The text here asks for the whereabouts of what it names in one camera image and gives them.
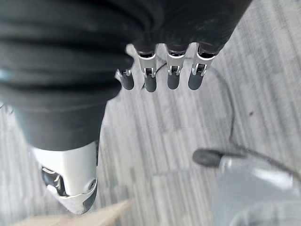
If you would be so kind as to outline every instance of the black cable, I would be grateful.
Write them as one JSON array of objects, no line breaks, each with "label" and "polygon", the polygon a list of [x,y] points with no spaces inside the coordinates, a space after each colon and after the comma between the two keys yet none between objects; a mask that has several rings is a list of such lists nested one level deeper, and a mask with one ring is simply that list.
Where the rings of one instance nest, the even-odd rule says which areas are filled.
[{"label": "black cable", "polygon": [[[159,72],[159,71],[161,70],[161,68],[163,68],[165,65],[167,65],[167,62],[165,62],[164,64],[162,64],[162,65],[156,70],[155,73]],[[144,89],[144,88],[145,88],[145,83],[143,83],[143,86],[142,86],[141,90]]]},{"label": "black cable", "polygon": [[228,98],[229,98],[229,102],[230,102],[230,106],[231,106],[231,129],[230,129],[230,134],[229,134],[229,142],[236,147],[238,150],[240,150],[242,153],[246,154],[246,155],[253,155],[255,157],[261,158],[265,161],[267,161],[269,164],[271,164],[272,166],[275,166],[283,171],[286,171],[288,173],[290,173],[293,177],[295,177],[297,180],[299,180],[301,182],[301,176],[298,172],[296,172],[295,170],[285,166],[284,164],[278,162],[275,159],[272,159],[262,153],[259,153],[255,150],[252,150],[248,147],[245,147],[243,145],[238,144],[234,138],[234,124],[235,124],[235,119],[236,119],[236,113],[235,113],[235,107],[234,107],[234,101],[233,101],[233,96],[231,94],[230,91],[230,87],[228,85],[228,83],[226,82],[226,80],[221,76],[221,74],[218,72],[218,70],[216,70],[214,67],[211,67],[211,71],[214,72],[216,78],[218,79],[218,81],[221,83],[222,86],[224,86]]}]

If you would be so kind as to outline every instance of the silver metal bracket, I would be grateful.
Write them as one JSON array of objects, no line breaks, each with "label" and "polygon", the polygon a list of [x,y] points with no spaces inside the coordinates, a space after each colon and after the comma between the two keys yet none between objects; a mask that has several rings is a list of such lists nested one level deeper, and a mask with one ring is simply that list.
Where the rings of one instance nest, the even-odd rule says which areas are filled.
[{"label": "silver metal bracket", "polygon": [[126,76],[129,77],[131,76],[131,69],[125,69],[125,70],[117,69],[116,73],[121,78]]},{"label": "silver metal bracket", "polygon": [[154,53],[151,57],[142,57],[138,54],[139,63],[142,73],[145,78],[151,76],[154,78],[156,76],[157,70],[157,55]]},{"label": "silver metal bracket", "polygon": [[167,70],[169,75],[172,75],[172,73],[180,75],[183,68],[184,57],[185,54],[176,56],[167,52]]},{"label": "silver metal bracket", "polygon": [[73,213],[87,212],[97,192],[96,142],[66,151],[31,149],[53,196]]},{"label": "silver metal bracket", "polygon": [[214,58],[215,56],[211,58],[201,57],[198,51],[196,51],[192,63],[192,75],[200,74],[203,77]]}]

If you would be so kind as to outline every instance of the striped carpet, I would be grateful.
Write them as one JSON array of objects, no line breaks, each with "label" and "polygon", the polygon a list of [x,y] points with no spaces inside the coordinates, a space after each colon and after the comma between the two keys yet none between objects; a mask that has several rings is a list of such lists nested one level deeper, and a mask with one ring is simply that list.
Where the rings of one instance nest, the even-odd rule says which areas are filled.
[{"label": "striped carpet", "polygon": [[[237,142],[301,171],[301,3],[254,0],[214,60],[234,96]],[[180,86],[143,86],[137,56],[135,87],[123,89],[106,109],[100,140],[98,195],[94,210],[132,199],[118,226],[209,226],[216,171],[191,161],[198,147],[231,151],[231,109],[213,70],[197,91],[188,88],[187,53]],[[166,51],[158,47],[158,66]],[[0,109],[0,226],[28,216],[67,211],[42,186],[40,171],[11,110]]]}]

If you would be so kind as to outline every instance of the robotic arm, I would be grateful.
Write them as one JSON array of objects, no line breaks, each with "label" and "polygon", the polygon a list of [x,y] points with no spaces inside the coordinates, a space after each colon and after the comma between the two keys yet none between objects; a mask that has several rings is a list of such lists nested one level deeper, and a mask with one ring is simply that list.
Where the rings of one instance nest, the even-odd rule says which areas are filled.
[{"label": "robotic arm", "polygon": [[188,45],[198,43],[188,86],[198,89],[251,0],[0,1],[0,99],[13,106],[47,189],[68,210],[88,211],[106,102],[134,87],[135,46],[149,92],[156,44],[167,48],[176,89]]}]

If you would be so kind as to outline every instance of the metal joint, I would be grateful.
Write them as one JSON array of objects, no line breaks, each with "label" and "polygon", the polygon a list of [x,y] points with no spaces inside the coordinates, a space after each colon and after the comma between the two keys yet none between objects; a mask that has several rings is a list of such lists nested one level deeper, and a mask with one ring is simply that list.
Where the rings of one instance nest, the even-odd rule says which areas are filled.
[{"label": "metal joint", "polygon": [[181,70],[183,68],[184,57],[185,54],[174,55],[167,53],[167,70],[169,75],[172,75],[172,73],[180,75]]},{"label": "metal joint", "polygon": [[201,57],[198,51],[196,51],[192,63],[192,74],[200,74],[200,76],[203,77],[214,58],[215,56],[212,56],[211,58]]},{"label": "metal joint", "polygon": [[125,70],[117,69],[116,73],[121,78],[126,76],[129,77],[131,76],[131,69],[125,69]]},{"label": "metal joint", "polygon": [[150,57],[142,57],[140,54],[139,56],[139,62],[140,62],[140,67],[142,70],[142,73],[145,78],[148,76],[151,76],[154,78],[156,76],[156,70],[157,70],[157,55],[154,53]]}]

